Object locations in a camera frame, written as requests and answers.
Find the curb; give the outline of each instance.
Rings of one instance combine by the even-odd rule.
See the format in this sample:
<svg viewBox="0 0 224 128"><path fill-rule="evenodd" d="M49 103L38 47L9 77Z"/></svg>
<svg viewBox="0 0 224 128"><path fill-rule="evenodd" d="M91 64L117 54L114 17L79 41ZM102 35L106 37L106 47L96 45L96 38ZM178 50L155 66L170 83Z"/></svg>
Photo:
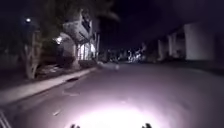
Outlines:
<svg viewBox="0 0 224 128"><path fill-rule="evenodd" d="M43 92L45 90L51 89L53 87L59 86L65 83L69 79L72 79L74 77L84 76L95 70L96 68L90 68L90 69L82 70L72 74L59 76L57 78L52 78L52 79L0 91L0 106L24 99L26 97L29 97L37 93Z"/></svg>

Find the road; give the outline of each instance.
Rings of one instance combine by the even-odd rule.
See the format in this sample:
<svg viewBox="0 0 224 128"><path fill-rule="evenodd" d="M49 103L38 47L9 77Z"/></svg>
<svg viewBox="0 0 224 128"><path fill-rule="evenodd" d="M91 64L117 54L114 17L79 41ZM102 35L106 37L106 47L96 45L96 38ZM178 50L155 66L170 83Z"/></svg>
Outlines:
<svg viewBox="0 0 224 128"><path fill-rule="evenodd" d="M27 110L7 111L12 126L140 128L148 122L153 128L224 127L224 79L199 70L107 65L55 90Z"/></svg>

